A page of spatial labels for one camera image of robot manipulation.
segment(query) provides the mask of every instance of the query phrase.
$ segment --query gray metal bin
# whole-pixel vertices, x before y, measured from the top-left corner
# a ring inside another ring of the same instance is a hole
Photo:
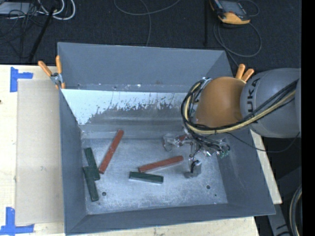
[[[202,77],[232,76],[224,51],[58,43],[66,89],[60,90],[64,226],[67,235],[275,214],[257,152],[232,136],[228,156],[204,157],[185,178],[190,146],[164,150],[181,134],[180,105]],[[124,131],[92,202],[84,149],[102,162]],[[249,129],[234,132],[253,144]],[[158,169],[162,184],[129,179],[141,165],[182,155]]]

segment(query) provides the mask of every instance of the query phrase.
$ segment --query bin floor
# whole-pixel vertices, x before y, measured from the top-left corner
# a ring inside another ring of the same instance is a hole
[[[107,153],[112,139],[82,139],[82,148],[92,148],[99,166]],[[83,166],[87,160],[83,153]],[[112,213],[163,207],[184,207],[227,203],[218,160],[215,154],[206,157],[198,154],[202,161],[201,174],[186,178],[189,171],[190,145],[174,147],[165,151],[161,139],[124,139],[120,141],[108,168],[95,181],[99,200],[91,202],[85,183],[86,209],[88,214]],[[164,177],[162,184],[129,179],[130,171],[138,167],[182,155],[184,161],[148,173]]]

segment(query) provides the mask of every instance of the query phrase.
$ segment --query red wooden block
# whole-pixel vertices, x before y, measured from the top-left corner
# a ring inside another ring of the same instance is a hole
[[[107,169],[109,162],[112,159],[121,138],[123,137],[123,134],[124,134],[123,130],[119,129],[117,131],[116,136],[115,136],[111,146],[109,147],[107,154],[105,155],[101,166],[98,169],[98,172],[100,172],[101,174],[104,174],[105,170]]]
[[[175,156],[172,158],[168,158],[166,160],[146,164],[146,165],[139,167],[138,172],[147,172],[147,171],[152,171],[152,170],[164,168],[167,166],[171,166],[171,165],[174,165],[174,164],[177,164],[177,163],[183,161],[183,159],[184,158],[181,155],[179,155],[179,156]]]

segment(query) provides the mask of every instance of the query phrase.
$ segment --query black carpet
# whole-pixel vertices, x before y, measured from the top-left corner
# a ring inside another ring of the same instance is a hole
[[[37,0],[9,1],[32,2],[39,7]],[[47,9],[54,4],[54,0],[41,2]],[[47,65],[55,65],[57,43],[75,42],[211,50],[224,50],[225,45],[230,50],[228,60],[234,74],[240,63],[254,68],[255,73],[301,67],[302,0],[241,0],[248,15],[257,15],[251,17],[251,24],[232,29],[222,27],[211,10],[205,29],[204,0],[74,2],[75,16],[70,20],[51,20],[31,61],[31,50],[47,15],[21,19],[0,15],[0,63],[37,64],[38,60],[43,60]],[[70,0],[65,0],[65,10],[59,16],[68,17],[72,12]],[[292,141],[263,140],[268,150],[281,150]],[[268,157],[275,178],[280,179],[301,166],[301,139],[288,151],[269,153]],[[263,219],[258,218],[260,234],[271,235]]]

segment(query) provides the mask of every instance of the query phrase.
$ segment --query green wooden block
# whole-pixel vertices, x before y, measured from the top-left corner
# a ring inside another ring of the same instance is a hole
[[[95,202],[99,199],[99,196],[98,196],[96,184],[94,181],[93,171],[94,170],[90,166],[83,167],[83,172],[84,172],[85,180],[88,185],[91,201]]]
[[[141,172],[130,172],[129,179],[140,180],[151,183],[163,183],[164,177]]]
[[[92,149],[90,147],[89,148],[85,148],[84,149],[84,153],[85,153],[85,156],[87,158],[88,164],[89,164],[89,166],[91,168],[91,171],[93,172],[94,180],[100,180],[98,167],[96,165]]]

